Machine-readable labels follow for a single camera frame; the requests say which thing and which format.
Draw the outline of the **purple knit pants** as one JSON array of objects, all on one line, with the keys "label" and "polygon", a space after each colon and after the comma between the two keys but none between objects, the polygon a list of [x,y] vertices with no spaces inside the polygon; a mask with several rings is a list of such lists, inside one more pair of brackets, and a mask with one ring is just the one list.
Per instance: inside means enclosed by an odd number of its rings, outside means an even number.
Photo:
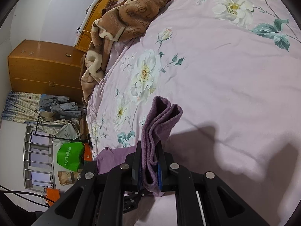
[{"label": "purple knit pants", "polygon": [[[164,193],[159,186],[158,159],[155,147],[164,143],[173,127],[178,123],[183,114],[178,104],[161,96],[155,96],[151,109],[141,132],[141,168],[142,184],[144,188],[154,196],[160,197]],[[96,157],[98,174],[108,173],[112,168],[122,164],[126,156],[136,151],[136,146],[111,149],[106,147]]]}]

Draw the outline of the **pile of grey clothes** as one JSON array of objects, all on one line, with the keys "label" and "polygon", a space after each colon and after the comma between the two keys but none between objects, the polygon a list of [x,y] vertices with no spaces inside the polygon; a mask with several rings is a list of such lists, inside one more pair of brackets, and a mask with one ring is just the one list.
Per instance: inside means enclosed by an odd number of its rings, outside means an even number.
[{"label": "pile of grey clothes", "polygon": [[82,115],[76,102],[67,96],[42,94],[38,104],[39,114],[49,121],[78,118]]}]

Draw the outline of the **orange cardboard box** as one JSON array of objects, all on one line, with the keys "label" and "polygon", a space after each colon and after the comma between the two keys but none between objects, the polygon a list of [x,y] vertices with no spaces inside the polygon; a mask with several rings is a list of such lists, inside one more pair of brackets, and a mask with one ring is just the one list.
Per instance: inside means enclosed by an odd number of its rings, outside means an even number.
[{"label": "orange cardboard box", "polygon": [[88,143],[84,143],[84,162],[92,161],[92,148]]}]

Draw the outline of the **green shopping bag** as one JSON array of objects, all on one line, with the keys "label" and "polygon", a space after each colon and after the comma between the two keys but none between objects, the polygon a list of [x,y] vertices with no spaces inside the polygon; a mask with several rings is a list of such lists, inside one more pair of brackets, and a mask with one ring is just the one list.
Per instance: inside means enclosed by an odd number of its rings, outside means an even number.
[{"label": "green shopping bag", "polygon": [[82,142],[70,142],[61,145],[57,152],[57,164],[76,172],[81,166],[81,155],[84,152]]}]

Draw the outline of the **metal window grille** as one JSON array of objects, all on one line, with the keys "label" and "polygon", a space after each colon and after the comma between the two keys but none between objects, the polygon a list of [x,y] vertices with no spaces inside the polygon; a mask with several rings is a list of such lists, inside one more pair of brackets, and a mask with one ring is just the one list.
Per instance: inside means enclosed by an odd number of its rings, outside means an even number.
[{"label": "metal window grille", "polygon": [[26,189],[43,192],[56,188],[52,136],[27,126],[23,151],[23,175]]}]

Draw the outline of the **floral window curtain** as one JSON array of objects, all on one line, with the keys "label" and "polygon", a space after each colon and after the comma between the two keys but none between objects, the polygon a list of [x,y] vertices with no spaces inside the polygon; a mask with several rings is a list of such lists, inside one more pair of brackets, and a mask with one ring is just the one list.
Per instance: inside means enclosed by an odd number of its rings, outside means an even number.
[{"label": "floral window curtain", "polygon": [[47,94],[9,92],[2,118],[18,123],[37,121],[39,116],[39,102],[42,97],[46,97],[46,100],[54,100],[52,95]]}]

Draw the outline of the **pink floral duvet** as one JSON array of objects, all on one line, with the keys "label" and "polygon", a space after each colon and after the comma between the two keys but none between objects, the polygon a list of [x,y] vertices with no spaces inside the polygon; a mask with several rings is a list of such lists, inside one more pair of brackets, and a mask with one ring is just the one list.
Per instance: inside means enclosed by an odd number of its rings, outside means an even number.
[{"label": "pink floral duvet", "polygon": [[183,109],[164,144],[270,225],[300,201],[300,28],[281,0],[174,0],[115,43],[88,102],[93,157],[134,146],[156,96]]}]

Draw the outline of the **wooden wardrobe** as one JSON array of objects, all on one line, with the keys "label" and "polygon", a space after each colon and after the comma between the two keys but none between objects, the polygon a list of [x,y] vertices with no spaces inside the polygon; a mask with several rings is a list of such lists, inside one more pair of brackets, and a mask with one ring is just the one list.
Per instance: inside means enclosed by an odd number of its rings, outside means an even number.
[{"label": "wooden wardrobe", "polygon": [[83,55],[68,45],[24,40],[8,56],[12,91],[62,95],[81,104]]}]

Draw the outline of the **brown fleece blanket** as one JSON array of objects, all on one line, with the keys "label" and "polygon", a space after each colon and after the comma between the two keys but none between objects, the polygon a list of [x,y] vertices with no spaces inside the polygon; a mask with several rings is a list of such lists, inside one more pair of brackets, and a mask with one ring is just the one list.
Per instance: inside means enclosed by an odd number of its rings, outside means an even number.
[{"label": "brown fleece blanket", "polygon": [[107,10],[91,27],[91,43],[81,59],[83,103],[105,76],[112,45],[142,36],[159,11],[171,0],[125,0]]}]

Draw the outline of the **wooden headboard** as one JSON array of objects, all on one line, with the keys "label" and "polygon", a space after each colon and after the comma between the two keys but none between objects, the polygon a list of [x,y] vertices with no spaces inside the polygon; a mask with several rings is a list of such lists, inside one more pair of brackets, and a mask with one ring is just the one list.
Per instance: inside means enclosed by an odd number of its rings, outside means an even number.
[{"label": "wooden headboard", "polygon": [[86,52],[91,42],[91,28],[96,19],[102,17],[102,12],[106,9],[115,6],[123,0],[94,0],[86,11],[86,16],[77,29],[77,38],[74,46],[76,49]]}]

